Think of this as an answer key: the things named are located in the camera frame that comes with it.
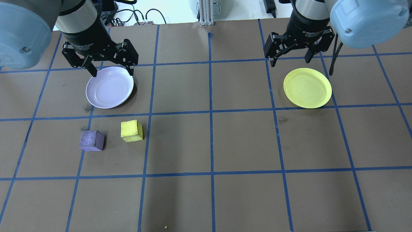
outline yellow plate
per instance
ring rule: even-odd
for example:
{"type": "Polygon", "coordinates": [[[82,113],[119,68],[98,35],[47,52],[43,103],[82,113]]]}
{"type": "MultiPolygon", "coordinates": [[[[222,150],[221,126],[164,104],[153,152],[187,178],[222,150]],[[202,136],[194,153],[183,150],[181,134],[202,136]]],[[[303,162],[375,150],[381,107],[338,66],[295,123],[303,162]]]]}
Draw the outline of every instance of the yellow plate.
{"type": "Polygon", "coordinates": [[[306,109],[321,107],[332,96],[328,79],[322,73],[308,68],[295,69],[286,75],[283,89],[293,104],[306,109]]]}

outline blue tape line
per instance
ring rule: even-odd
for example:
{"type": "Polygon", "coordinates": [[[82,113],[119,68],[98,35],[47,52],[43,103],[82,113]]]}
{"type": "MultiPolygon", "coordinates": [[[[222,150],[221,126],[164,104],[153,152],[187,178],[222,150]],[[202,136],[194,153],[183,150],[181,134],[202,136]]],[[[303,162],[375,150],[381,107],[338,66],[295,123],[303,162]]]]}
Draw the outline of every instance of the blue tape line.
{"type": "Polygon", "coordinates": [[[365,104],[365,105],[343,105],[337,106],[338,108],[361,108],[361,107],[393,107],[397,104],[365,104]]]}
{"type": "MultiPolygon", "coordinates": [[[[392,55],[410,55],[412,52],[396,52],[396,53],[380,53],[379,56],[392,56],[392,55]]],[[[375,56],[375,54],[349,54],[349,55],[339,55],[339,57],[370,57],[375,56]]],[[[324,58],[332,58],[332,56],[323,56],[324,58]]],[[[281,60],[288,60],[288,59],[304,59],[304,57],[279,57],[278,59],[281,60]]],[[[262,61],[268,60],[267,58],[261,59],[239,59],[239,60],[214,60],[212,63],[227,63],[227,62],[248,62],[248,61],[262,61]]],[[[180,65],[180,64],[208,64],[209,61],[199,61],[199,62],[177,62],[177,63],[161,63],[157,65],[180,65]]],[[[137,67],[140,66],[153,66],[153,64],[138,64],[135,65],[137,67]]],[[[111,66],[102,66],[102,68],[108,67],[122,67],[121,65],[111,65],[111,66]]],[[[62,68],[62,69],[51,69],[50,71],[66,71],[66,70],[77,70],[78,68],[62,68]]],[[[47,69],[39,69],[39,70],[15,70],[15,71],[1,71],[0,73],[27,73],[27,72],[42,72],[48,71],[47,69]]]]}
{"type": "MultiPolygon", "coordinates": [[[[411,106],[412,103],[400,103],[401,106],[411,106]]],[[[396,103],[390,104],[364,104],[364,105],[341,105],[337,106],[338,108],[363,108],[363,107],[392,107],[398,106],[396,103]]],[[[334,109],[335,106],[322,106],[318,109],[334,109]]],[[[276,107],[276,111],[280,110],[301,110],[304,108],[301,107],[276,107]]],[[[230,112],[248,112],[248,111],[271,111],[273,108],[256,108],[256,109],[218,109],[213,110],[213,113],[230,113],[230,112]]],[[[175,115],[175,114],[208,114],[210,111],[208,110],[201,110],[201,111],[179,111],[179,112],[159,112],[159,113],[152,113],[153,115],[175,115]]],[[[109,118],[109,117],[131,117],[131,116],[148,116],[149,113],[140,113],[140,114],[101,114],[101,115],[93,115],[92,118],[109,118]]],[[[89,118],[89,116],[72,116],[72,117],[40,117],[34,118],[35,121],[37,120],[71,120],[71,119],[85,119],[89,118]]],[[[30,121],[33,118],[0,118],[1,121],[30,121]]]]}
{"type": "Polygon", "coordinates": [[[254,174],[274,174],[283,173],[282,170],[258,170],[258,171],[221,171],[214,172],[215,175],[254,175],[254,174]]]}
{"type": "Polygon", "coordinates": [[[46,74],[46,78],[44,79],[43,86],[42,86],[42,90],[40,91],[39,99],[37,100],[36,108],[35,108],[35,110],[34,110],[33,117],[32,117],[32,120],[31,120],[31,122],[30,122],[30,126],[29,126],[28,131],[27,131],[27,135],[26,135],[26,138],[25,138],[24,143],[23,143],[23,147],[22,147],[21,152],[20,152],[19,160],[17,161],[16,169],[14,170],[13,179],[12,179],[12,181],[11,181],[11,183],[10,183],[9,191],[7,192],[6,200],[4,201],[3,209],[2,209],[2,211],[1,211],[1,213],[0,213],[0,224],[1,224],[2,220],[3,220],[3,216],[4,216],[4,212],[5,212],[5,210],[6,210],[6,207],[7,207],[7,203],[9,202],[10,194],[11,194],[11,192],[12,192],[13,185],[14,185],[14,182],[15,182],[15,179],[16,179],[16,176],[17,176],[17,173],[18,173],[18,171],[19,171],[19,168],[20,168],[21,160],[22,160],[22,158],[23,158],[24,151],[25,151],[25,149],[26,149],[27,140],[28,140],[28,137],[29,137],[29,135],[30,135],[31,128],[33,127],[34,118],[36,117],[36,113],[37,113],[37,110],[39,109],[40,101],[42,100],[44,88],[46,87],[47,80],[49,79],[50,70],[51,70],[51,68],[52,68],[52,64],[53,64],[54,58],[56,57],[56,53],[57,53],[57,49],[58,49],[58,47],[59,47],[60,40],[61,40],[61,33],[60,33],[59,39],[58,39],[58,41],[57,41],[56,48],[54,49],[54,54],[53,54],[53,57],[51,58],[51,62],[50,62],[50,65],[49,65],[49,69],[48,69],[48,72],[47,72],[47,74],[46,74]]]}
{"type": "Polygon", "coordinates": [[[392,166],[392,167],[365,167],[355,168],[357,171],[369,171],[369,170],[403,170],[412,169],[412,166],[392,166]]]}
{"type": "Polygon", "coordinates": [[[209,123],[210,123],[210,171],[211,171],[211,203],[212,203],[212,232],[216,231],[215,219],[215,175],[214,175],[214,158],[213,158],[213,92],[212,92],[212,37],[213,33],[208,33],[208,51],[209,51],[209,123]]]}
{"type": "MultiPolygon", "coordinates": [[[[319,54],[320,54],[320,56],[321,56],[321,61],[322,61],[323,70],[324,70],[324,72],[325,72],[325,76],[326,76],[326,78],[329,80],[329,74],[328,74],[328,71],[327,71],[327,69],[326,69],[326,65],[325,65],[325,61],[324,61],[323,56],[322,56],[322,52],[320,52],[319,54]]],[[[366,206],[365,206],[365,203],[364,203],[364,201],[363,201],[363,196],[362,196],[362,192],[361,192],[361,187],[359,186],[359,181],[358,181],[358,176],[357,176],[357,174],[356,174],[355,165],[353,164],[353,159],[352,159],[351,150],[350,150],[350,148],[349,148],[348,139],[346,138],[345,129],[344,129],[343,123],[342,123],[342,118],[341,118],[341,116],[340,116],[339,108],[338,108],[338,106],[337,106],[336,99],[335,99],[335,95],[334,95],[333,91],[332,91],[332,99],[333,99],[333,104],[334,104],[334,106],[335,106],[336,115],[337,115],[337,118],[338,118],[338,121],[339,121],[339,126],[340,126],[340,129],[341,129],[341,132],[342,132],[343,140],[344,140],[344,142],[345,142],[346,151],[347,151],[347,153],[348,153],[349,162],[350,162],[350,164],[351,164],[351,169],[352,169],[352,173],[353,173],[353,178],[354,178],[354,180],[355,180],[355,185],[356,185],[356,188],[357,188],[357,191],[358,191],[359,201],[360,201],[360,204],[361,204],[361,206],[362,206],[363,215],[364,215],[364,217],[365,217],[365,221],[366,221],[366,225],[367,225],[367,227],[368,227],[368,231],[371,231],[372,229],[371,229],[371,226],[370,226],[368,213],[367,213],[367,211],[366,211],[366,206]]]]}
{"type": "MultiPolygon", "coordinates": [[[[265,41],[263,38],[263,30],[262,30],[262,25],[260,23],[260,19],[257,20],[257,23],[259,24],[260,37],[262,39],[262,46],[265,47],[265,41]]],[[[290,210],[288,184],[286,181],[285,166],[283,163],[283,154],[282,154],[282,148],[281,148],[281,139],[279,136],[278,120],[277,120],[277,115],[276,115],[276,110],[275,110],[276,106],[275,106],[275,101],[273,99],[273,91],[272,91],[272,83],[270,80],[269,65],[267,64],[267,62],[265,62],[265,64],[266,64],[266,75],[267,75],[267,82],[269,86],[270,100],[272,102],[272,107],[273,107],[273,118],[274,118],[275,129],[276,129],[276,139],[278,143],[279,159],[280,159],[281,169],[282,169],[282,179],[283,179],[283,188],[285,191],[286,209],[288,211],[289,227],[290,227],[291,232],[293,232],[294,230],[293,230],[292,212],[290,210]]]]}
{"type": "Polygon", "coordinates": [[[120,179],[120,178],[141,178],[143,174],[134,175],[84,175],[79,176],[79,179],[89,180],[89,179],[120,179]]]}
{"type": "Polygon", "coordinates": [[[159,28],[157,25],[156,31],[156,44],[154,47],[154,60],[153,60],[153,76],[152,76],[152,92],[150,94],[150,109],[149,109],[149,121],[147,123],[147,135],[146,135],[146,150],[145,150],[145,162],[143,166],[143,178],[142,178],[142,189],[140,192],[140,207],[139,207],[139,218],[138,218],[138,228],[137,231],[140,232],[142,229],[142,214],[143,214],[143,199],[145,196],[145,184],[146,184],[146,172],[147,172],[147,157],[149,154],[149,139],[150,139],[150,128],[152,124],[152,110],[153,110],[153,94],[155,91],[155,77],[156,77],[156,60],[157,60],[157,47],[159,44],[159,28]]]}
{"type": "Polygon", "coordinates": [[[328,173],[328,172],[347,172],[352,168],[323,168],[323,169],[293,169],[285,170],[286,173],[328,173]]]}
{"type": "Polygon", "coordinates": [[[160,63],[156,64],[158,66],[164,66],[164,65],[181,65],[181,64],[208,64],[209,61],[194,61],[194,62],[178,62],[178,63],[160,63]]]}
{"type": "Polygon", "coordinates": [[[211,175],[210,172],[200,173],[161,173],[161,174],[146,174],[146,177],[171,177],[171,176],[194,176],[194,175],[211,175]]]}
{"type": "Polygon", "coordinates": [[[135,66],[137,66],[137,67],[141,67],[141,66],[153,66],[153,64],[138,64],[138,65],[135,65],[135,66]]]}
{"type": "Polygon", "coordinates": [[[265,61],[267,59],[232,59],[232,60],[210,60],[210,63],[235,63],[235,62],[252,62],[252,61],[265,61]]]}
{"type": "MultiPolygon", "coordinates": [[[[93,111],[94,111],[94,106],[92,105],[91,110],[90,110],[90,114],[89,114],[89,122],[87,124],[87,130],[90,130],[93,111]]],[[[73,190],[72,202],[70,204],[69,216],[67,218],[67,223],[66,223],[66,232],[69,232],[69,229],[70,229],[70,222],[72,220],[73,208],[74,208],[74,205],[75,205],[75,200],[76,200],[76,195],[77,195],[77,188],[79,186],[80,173],[82,172],[83,159],[84,159],[84,150],[82,150],[82,153],[80,155],[79,168],[77,169],[75,188],[73,190]]]]}
{"type": "Polygon", "coordinates": [[[86,119],[89,118],[89,116],[78,116],[78,117],[49,117],[49,118],[34,118],[36,121],[40,120],[71,120],[71,119],[86,119]]]}
{"type": "MultiPolygon", "coordinates": [[[[338,55],[338,57],[374,57],[375,54],[352,54],[352,55],[338,55]]],[[[323,58],[332,58],[333,56],[323,56],[323,58]]]]}
{"type": "Polygon", "coordinates": [[[250,112],[250,111],[271,111],[272,108],[257,108],[257,109],[218,109],[212,110],[213,113],[229,113],[229,112],[250,112]]]}
{"type": "Polygon", "coordinates": [[[32,72],[47,72],[48,69],[37,69],[37,70],[14,70],[14,71],[3,71],[0,73],[32,73],[32,72]]]}
{"type": "Polygon", "coordinates": [[[32,118],[3,118],[0,119],[0,122],[8,122],[8,121],[31,121],[32,118]]]}
{"type": "Polygon", "coordinates": [[[378,53],[379,56],[394,56],[394,55],[411,55],[412,52],[393,52],[393,53],[378,53]]]}
{"type": "MultiPolygon", "coordinates": [[[[412,169],[412,166],[385,166],[385,167],[363,167],[354,168],[356,171],[369,170],[407,170],[412,169]]],[[[351,172],[352,168],[321,168],[321,169],[290,169],[290,170],[251,170],[251,171],[214,171],[214,175],[253,175],[253,174],[274,174],[274,173],[327,173],[327,172],[351,172]]],[[[211,175],[211,172],[188,172],[188,173],[159,173],[146,174],[146,177],[173,177],[173,176],[198,176],[211,175]]],[[[88,179],[117,179],[117,178],[141,178],[143,174],[130,175],[84,175],[84,176],[46,176],[46,177],[16,177],[16,181],[20,180],[81,180],[88,179]]],[[[0,178],[0,181],[12,180],[13,178],[0,178]]]]}
{"type": "Polygon", "coordinates": [[[162,113],[152,113],[152,115],[206,114],[206,113],[209,113],[209,111],[208,110],[199,110],[199,111],[162,112],[162,113]]]}
{"type": "Polygon", "coordinates": [[[399,108],[399,110],[400,110],[400,114],[402,115],[402,118],[403,118],[403,120],[404,120],[404,122],[405,122],[405,124],[406,124],[406,127],[408,128],[409,135],[410,135],[411,138],[412,138],[412,130],[411,130],[411,127],[409,126],[409,123],[408,123],[408,120],[406,119],[405,113],[403,112],[403,109],[402,109],[402,107],[401,107],[401,105],[400,105],[400,103],[399,103],[399,99],[398,99],[398,97],[396,96],[395,91],[393,90],[392,84],[391,84],[391,82],[390,82],[390,80],[389,80],[389,77],[388,77],[388,75],[387,75],[387,73],[386,73],[386,71],[385,71],[385,68],[384,68],[384,66],[383,66],[383,64],[382,64],[381,58],[379,58],[378,52],[376,51],[376,48],[375,48],[374,45],[372,45],[372,48],[373,48],[373,51],[375,52],[376,58],[378,59],[379,65],[380,65],[380,67],[381,67],[381,69],[382,69],[382,72],[383,72],[383,74],[384,74],[384,76],[385,76],[386,82],[388,83],[389,88],[391,89],[392,95],[393,95],[393,97],[395,98],[396,104],[397,104],[397,106],[398,106],[398,108],[399,108]]]}
{"type": "Polygon", "coordinates": [[[110,117],[131,117],[131,116],[148,116],[149,113],[144,114],[103,114],[93,115],[92,118],[110,118],[110,117]]]}
{"type": "Polygon", "coordinates": [[[16,177],[16,180],[75,180],[76,176],[16,177]]]}

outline white plate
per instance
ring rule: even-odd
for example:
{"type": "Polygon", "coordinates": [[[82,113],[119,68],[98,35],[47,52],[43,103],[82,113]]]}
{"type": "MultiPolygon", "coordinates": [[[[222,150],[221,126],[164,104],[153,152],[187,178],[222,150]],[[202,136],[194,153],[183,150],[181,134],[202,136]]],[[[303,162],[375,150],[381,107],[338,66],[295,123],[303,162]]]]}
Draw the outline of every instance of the white plate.
{"type": "Polygon", "coordinates": [[[91,77],[86,86],[86,98],[95,107],[113,108],[130,96],[133,90],[133,77],[126,69],[108,67],[91,77]]]}

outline grid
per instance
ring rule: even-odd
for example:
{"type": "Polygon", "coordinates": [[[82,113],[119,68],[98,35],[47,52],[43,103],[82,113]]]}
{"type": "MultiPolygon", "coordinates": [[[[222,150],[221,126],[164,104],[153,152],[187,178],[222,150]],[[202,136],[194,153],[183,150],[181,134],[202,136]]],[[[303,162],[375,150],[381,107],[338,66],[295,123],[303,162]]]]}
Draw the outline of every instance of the grid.
{"type": "MultiPolygon", "coordinates": [[[[258,20],[257,24],[259,26],[260,30],[260,37],[262,39],[262,45],[264,45],[264,37],[263,37],[263,31],[262,31],[262,25],[261,21],[258,20]]],[[[27,132],[27,136],[24,140],[23,147],[21,149],[21,154],[19,157],[19,161],[17,163],[17,167],[14,172],[14,177],[13,178],[0,178],[1,181],[11,181],[7,197],[4,203],[4,206],[2,208],[1,214],[0,214],[0,223],[2,222],[7,203],[10,197],[10,194],[13,189],[13,185],[15,184],[16,181],[21,181],[21,180],[76,180],[75,182],[75,188],[73,191],[73,198],[71,201],[70,205],[70,211],[69,211],[69,217],[67,220],[67,225],[66,225],[66,231],[69,231],[70,228],[70,221],[71,221],[71,215],[73,212],[73,207],[75,204],[75,199],[76,199],[76,193],[77,193],[77,187],[79,180],[81,179],[111,179],[111,178],[142,178],[142,187],[141,187],[141,196],[140,196],[140,208],[139,208],[139,216],[138,216],[138,231],[141,231],[141,224],[142,224],[142,215],[143,215],[143,203],[145,199],[145,181],[146,178],[156,178],[156,177],[171,177],[171,176],[210,176],[211,178],[211,217],[212,217],[212,231],[216,231],[216,222],[215,222],[215,184],[214,184],[214,177],[215,175],[245,175],[245,174],[271,174],[271,173],[279,173],[282,175],[283,179],[283,186],[284,186],[284,192],[285,192],[285,202],[286,202],[286,207],[287,207],[287,213],[288,213],[288,218],[289,218],[289,226],[290,230],[294,231],[293,228],[293,218],[292,218],[292,212],[290,208],[290,200],[289,200],[289,194],[288,194],[288,184],[287,184],[287,179],[286,179],[286,174],[287,173],[321,173],[321,172],[352,172],[353,177],[355,180],[356,188],[358,191],[359,195],[359,200],[362,206],[363,214],[365,217],[365,222],[367,225],[367,228],[369,231],[372,231],[372,226],[369,218],[368,218],[368,212],[367,208],[364,204],[363,201],[363,195],[361,191],[361,187],[358,181],[358,176],[357,176],[357,171],[367,171],[367,170],[402,170],[402,169],[412,169],[412,166],[377,166],[377,167],[355,167],[352,156],[351,156],[351,150],[346,138],[346,133],[345,133],[345,128],[344,124],[342,122],[341,116],[340,116],[340,109],[343,108],[362,108],[362,107],[398,107],[400,110],[400,113],[402,115],[402,118],[405,122],[405,126],[407,127],[407,130],[412,137],[412,130],[411,127],[407,121],[407,117],[405,116],[405,113],[402,109],[402,106],[410,106],[412,103],[400,103],[399,99],[397,98],[395,91],[391,85],[391,82],[388,78],[388,75],[386,74],[386,71],[384,69],[384,66],[382,64],[382,61],[380,57],[382,56],[391,56],[391,55],[409,55],[412,54],[412,52],[397,52],[397,53],[378,53],[377,49],[375,46],[373,47],[374,54],[354,54],[354,55],[340,55],[339,57],[376,57],[382,72],[385,76],[385,79],[387,81],[388,86],[391,89],[391,92],[393,94],[393,97],[396,101],[396,103],[393,104],[363,104],[363,105],[338,105],[335,99],[334,94],[332,93],[332,100],[333,100],[333,106],[324,106],[321,107],[321,109],[335,109],[340,125],[340,129],[342,131],[342,136],[344,139],[344,144],[347,150],[347,155],[349,158],[350,162],[350,168],[324,168],[324,169],[286,169],[283,163],[283,155],[282,155],[282,147],[281,147],[281,134],[279,132],[279,126],[278,126],[278,117],[277,117],[277,112],[279,111],[287,111],[287,110],[303,110],[299,107],[276,107],[275,106],[275,101],[274,101],[274,96],[273,96],[273,90],[272,90],[272,83],[271,83],[271,78],[270,78],[270,73],[269,73],[269,66],[267,63],[266,58],[261,58],[261,59],[238,59],[238,60],[212,60],[212,49],[211,49],[211,40],[213,39],[213,34],[211,32],[208,33],[208,61],[202,61],[202,62],[179,62],[179,63],[157,63],[157,48],[158,48],[158,42],[159,42],[159,28],[160,26],[157,26],[157,33],[156,33],[156,45],[155,45],[155,52],[154,52],[154,61],[152,64],[140,64],[137,66],[152,66],[153,67],[153,76],[152,76],[152,89],[151,89],[151,96],[150,96],[150,109],[148,113],[141,113],[141,114],[113,114],[113,115],[93,115],[93,107],[90,111],[90,114],[88,116],[74,116],[74,117],[36,117],[37,110],[40,105],[40,101],[42,99],[42,95],[44,92],[44,88],[46,86],[49,74],[51,71],[64,71],[64,70],[74,70],[73,68],[67,68],[67,69],[52,69],[52,64],[54,61],[54,58],[56,56],[56,53],[58,51],[58,46],[59,42],[61,40],[61,35],[59,37],[59,40],[57,42],[57,46],[54,50],[53,58],[51,60],[50,66],[48,69],[41,69],[41,70],[25,70],[25,71],[1,71],[0,69],[0,74],[1,73],[24,73],[24,72],[39,72],[39,71],[46,71],[47,75],[44,80],[42,90],[39,95],[39,99],[37,101],[37,105],[35,108],[35,111],[33,113],[32,118],[3,118],[0,119],[0,121],[30,121],[30,127],[27,132]],[[266,61],[266,73],[267,73],[267,81],[268,81],[268,88],[269,88],[269,93],[270,93],[270,99],[271,99],[271,108],[256,108],[256,109],[228,109],[228,110],[214,110],[213,109],[213,104],[212,104],[212,66],[215,63],[225,63],[225,62],[255,62],[255,61],[266,61]],[[157,66],[165,66],[165,65],[183,65],[183,64],[208,64],[209,68],[209,110],[208,111],[180,111],[180,112],[161,112],[161,113],[155,113],[152,112],[153,109],[153,95],[154,95],[154,89],[155,89],[155,73],[156,73],[156,67],[157,66]],[[274,124],[275,124],[275,129],[276,129],[276,139],[277,139],[277,144],[278,144],[278,150],[279,150],[279,159],[280,159],[280,164],[281,164],[281,169],[280,170],[255,170],[255,171],[214,171],[214,157],[213,157],[213,114],[214,113],[228,113],[228,112],[244,112],[244,111],[272,111],[273,116],[274,116],[274,124]],[[211,167],[209,172],[184,172],[184,173],[161,173],[161,174],[148,174],[147,172],[147,160],[148,160],[148,150],[149,150],[149,142],[150,142],[150,129],[151,129],[151,121],[152,121],[152,116],[157,116],[157,115],[177,115],[177,114],[209,114],[210,116],[210,160],[211,160],[211,167]],[[92,119],[94,118],[108,118],[108,117],[125,117],[125,116],[148,116],[148,125],[147,125],[147,136],[146,136],[146,149],[145,149],[145,159],[144,159],[144,169],[143,169],[143,174],[136,174],[136,175],[91,175],[91,176],[82,176],[80,175],[81,169],[82,169],[82,162],[84,158],[84,151],[81,152],[80,156],[80,161],[79,161],[79,167],[78,167],[78,172],[76,176],[54,176],[54,177],[17,177],[17,173],[19,171],[20,163],[23,158],[24,152],[25,152],[25,147],[27,145],[28,138],[30,136],[30,131],[32,128],[32,125],[34,121],[41,121],[41,120],[70,120],[70,119],[88,119],[88,126],[87,129],[90,128],[92,119]]],[[[314,59],[320,59],[324,68],[324,72],[326,74],[326,77],[329,78],[328,73],[327,73],[327,68],[325,65],[324,58],[331,58],[332,56],[326,56],[320,53],[319,56],[315,56],[314,59]]],[[[279,58],[280,60],[283,59],[304,59],[304,57],[282,57],[279,58]]],[[[105,68],[107,66],[103,65],[103,62],[101,62],[100,69],[105,68]]]]}

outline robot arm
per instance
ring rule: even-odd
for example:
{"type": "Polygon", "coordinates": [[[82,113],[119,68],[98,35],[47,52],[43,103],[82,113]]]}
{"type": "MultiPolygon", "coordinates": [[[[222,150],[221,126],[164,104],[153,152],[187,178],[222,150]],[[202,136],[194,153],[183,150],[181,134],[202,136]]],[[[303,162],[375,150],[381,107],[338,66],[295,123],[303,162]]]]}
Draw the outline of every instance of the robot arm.
{"type": "Polygon", "coordinates": [[[274,67],[277,59],[291,50],[308,48],[309,63],[314,54],[325,52],[335,36],[349,47],[365,48],[396,35],[409,18],[411,0],[279,0],[291,3],[292,15],[286,32],[270,33],[264,53],[274,67]]]}
{"type": "Polygon", "coordinates": [[[112,41],[91,0],[0,0],[2,18],[15,23],[0,28],[0,66],[36,65],[50,43],[54,24],[68,41],[62,53],[72,67],[96,76],[92,61],[112,61],[133,75],[138,63],[138,53],[128,39],[112,41]]]}

